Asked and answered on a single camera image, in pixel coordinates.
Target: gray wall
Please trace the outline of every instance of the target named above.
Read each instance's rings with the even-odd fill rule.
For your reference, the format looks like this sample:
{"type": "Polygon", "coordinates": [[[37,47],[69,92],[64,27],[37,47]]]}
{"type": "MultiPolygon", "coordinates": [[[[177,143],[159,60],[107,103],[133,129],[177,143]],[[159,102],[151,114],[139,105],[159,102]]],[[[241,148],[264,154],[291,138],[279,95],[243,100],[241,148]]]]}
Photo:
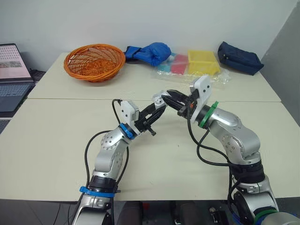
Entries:
{"type": "Polygon", "coordinates": [[[300,125],[300,2],[262,58],[262,63],[265,64],[262,75],[300,125]]]}
{"type": "MultiPolygon", "coordinates": [[[[116,201],[114,204],[115,221],[125,202],[116,201]]],[[[24,200],[4,200],[0,199],[0,225],[53,225],[58,213],[56,225],[68,225],[68,208],[70,206],[69,217],[73,216],[75,202],[39,202],[24,200]]]]}

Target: green ring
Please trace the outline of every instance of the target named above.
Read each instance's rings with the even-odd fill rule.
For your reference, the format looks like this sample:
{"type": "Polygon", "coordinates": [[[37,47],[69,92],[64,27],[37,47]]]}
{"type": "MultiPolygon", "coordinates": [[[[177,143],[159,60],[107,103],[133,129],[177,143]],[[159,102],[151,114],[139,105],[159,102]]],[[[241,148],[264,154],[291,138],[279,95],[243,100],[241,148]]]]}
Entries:
{"type": "Polygon", "coordinates": [[[199,127],[203,128],[204,124],[206,123],[207,119],[212,115],[212,113],[215,111],[217,105],[219,102],[215,101],[214,104],[212,104],[211,108],[208,110],[208,112],[205,114],[204,118],[199,124],[199,127]]]}
{"type": "Polygon", "coordinates": [[[255,219],[254,219],[254,225],[257,223],[257,221],[259,220],[259,218],[261,218],[262,216],[266,215],[266,214],[272,214],[272,213],[275,213],[275,212],[278,212],[277,210],[265,210],[265,211],[262,211],[260,213],[258,213],[256,216],[255,216],[255,219]]]}

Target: plastic bag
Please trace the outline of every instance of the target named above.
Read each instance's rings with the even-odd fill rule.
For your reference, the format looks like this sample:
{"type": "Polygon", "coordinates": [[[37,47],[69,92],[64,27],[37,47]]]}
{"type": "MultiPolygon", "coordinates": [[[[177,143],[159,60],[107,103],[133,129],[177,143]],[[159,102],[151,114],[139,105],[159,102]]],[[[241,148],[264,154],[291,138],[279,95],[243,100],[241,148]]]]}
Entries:
{"type": "MultiPolygon", "coordinates": [[[[155,67],[152,78],[179,83],[191,83],[194,79],[202,75],[189,74],[187,55],[172,53],[166,61],[155,67]]],[[[214,83],[213,85],[217,88],[222,88],[230,79],[227,69],[221,69],[221,72],[211,75],[211,82],[214,83]]]]}

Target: white table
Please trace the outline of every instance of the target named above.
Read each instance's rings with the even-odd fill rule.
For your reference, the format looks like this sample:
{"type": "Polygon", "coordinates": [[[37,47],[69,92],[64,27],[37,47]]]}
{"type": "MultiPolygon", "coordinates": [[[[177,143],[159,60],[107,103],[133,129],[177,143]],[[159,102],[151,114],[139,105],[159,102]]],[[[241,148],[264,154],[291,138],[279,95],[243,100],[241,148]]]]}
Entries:
{"type": "MultiPolygon", "coordinates": [[[[135,101],[141,109],[151,101],[135,101]]],[[[300,129],[278,102],[223,102],[257,133],[265,173],[276,197],[300,196],[300,129]]],[[[88,140],[114,129],[110,100],[28,99],[0,135],[0,199],[77,201],[86,182],[83,152],[88,140]]],[[[186,121],[170,107],[149,132],[130,145],[116,200],[225,199],[228,169],[202,163],[186,121]]],[[[204,130],[194,126],[197,137],[204,130]]],[[[92,170],[101,137],[90,146],[92,170]]],[[[222,149],[209,135],[209,146],[222,149]]],[[[219,156],[203,150],[209,160],[219,156]]]]}
{"type": "MultiPolygon", "coordinates": [[[[118,75],[105,83],[91,83],[70,77],[63,68],[62,53],[28,98],[151,100],[167,89],[189,94],[189,84],[152,78],[154,68],[145,64],[125,64],[118,75]]],[[[213,88],[210,101],[280,102],[264,77],[230,72],[231,81],[213,88]]]]}

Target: laptop keyboard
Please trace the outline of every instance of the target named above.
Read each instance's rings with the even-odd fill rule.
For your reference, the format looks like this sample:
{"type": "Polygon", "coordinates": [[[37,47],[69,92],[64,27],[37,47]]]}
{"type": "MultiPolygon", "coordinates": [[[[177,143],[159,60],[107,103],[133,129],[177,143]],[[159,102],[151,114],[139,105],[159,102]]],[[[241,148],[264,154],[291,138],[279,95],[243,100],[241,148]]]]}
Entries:
{"type": "Polygon", "coordinates": [[[22,96],[30,84],[10,84],[0,86],[0,97],[22,96]]]}
{"type": "Polygon", "coordinates": [[[8,122],[9,120],[0,120],[0,134],[2,133],[8,122]]]}

